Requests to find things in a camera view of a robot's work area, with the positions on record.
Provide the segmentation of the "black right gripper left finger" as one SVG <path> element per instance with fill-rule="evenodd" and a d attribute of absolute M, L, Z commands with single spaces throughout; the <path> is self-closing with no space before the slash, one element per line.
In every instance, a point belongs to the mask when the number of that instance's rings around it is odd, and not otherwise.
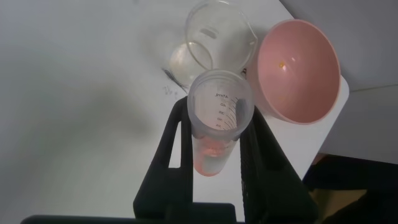
<path fill-rule="evenodd" d="M 177 126 L 181 125 L 180 167 L 171 168 L 170 157 Z M 178 100 L 169 115 L 159 145 L 133 201 L 137 219 L 163 220 L 172 207 L 193 202 L 193 152 L 187 97 Z"/>

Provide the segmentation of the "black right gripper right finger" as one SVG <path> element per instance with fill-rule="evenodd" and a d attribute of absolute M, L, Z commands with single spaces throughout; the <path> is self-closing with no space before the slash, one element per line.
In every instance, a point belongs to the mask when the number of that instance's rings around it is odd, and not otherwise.
<path fill-rule="evenodd" d="M 240 136 L 246 223 L 315 223 L 318 207 L 261 112 Z"/>

